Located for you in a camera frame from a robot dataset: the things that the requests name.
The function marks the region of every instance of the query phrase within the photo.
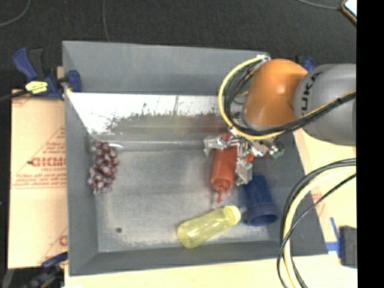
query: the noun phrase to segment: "red plastic bottle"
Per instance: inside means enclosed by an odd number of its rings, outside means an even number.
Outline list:
[[[225,141],[230,138],[230,133],[221,136]],[[221,202],[223,193],[227,193],[235,184],[237,147],[231,146],[215,151],[214,163],[211,174],[211,184],[218,191],[217,202]]]

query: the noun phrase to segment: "blue plastic cup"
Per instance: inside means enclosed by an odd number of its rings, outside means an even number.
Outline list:
[[[255,174],[244,185],[247,210],[244,214],[246,223],[252,226],[265,226],[277,220],[277,210],[272,202],[268,184],[262,174]]]

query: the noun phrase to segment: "yellow bottle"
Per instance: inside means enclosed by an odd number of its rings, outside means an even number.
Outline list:
[[[217,208],[199,218],[186,221],[179,225],[178,236],[186,248],[194,248],[208,238],[237,224],[241,213],[236,206]]]

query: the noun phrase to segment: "gray bin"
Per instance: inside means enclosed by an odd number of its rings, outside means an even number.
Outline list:
[[[303,176],[290,133],[280,137],[286,147],[282,157],[254,161],[255,172],[269,184],[278,221],[266,227],[239,223],[193,250],[176,236],[178,224],[214,207],[212,158],[205,157],[202,139],[226,129],[216,107],[220,83],[260,52],[66,41],[63,54],[64,71],[76,69],[83,82],[83,93],[65,98],[71,275],[277,257],[281,212]],[[156,112],[143,110],[153,99],[164,105]],[[108,112],[119,101],[127,112]],[[186,107],[194,109],[183,111]],[[93,128],[95,116],[102,118]],[[101,121],[111,127],[98,128]],[[121,146],[110,193],[95,196],[86,185],[90,138]],[[241,206],[241,195],[235,192],[225,203]],[[308,196],[299,211],[311,203]],[[294,254],[326,253],[315,212],[293,242]]]

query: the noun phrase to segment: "grape cluster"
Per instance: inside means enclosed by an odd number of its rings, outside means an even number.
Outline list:
[[[94,165],[89,169],[87,184],[94,190],[94,194],[110,192],[119,164],[116,149],[108,142],[98,140],[92,150],[95,152]]]

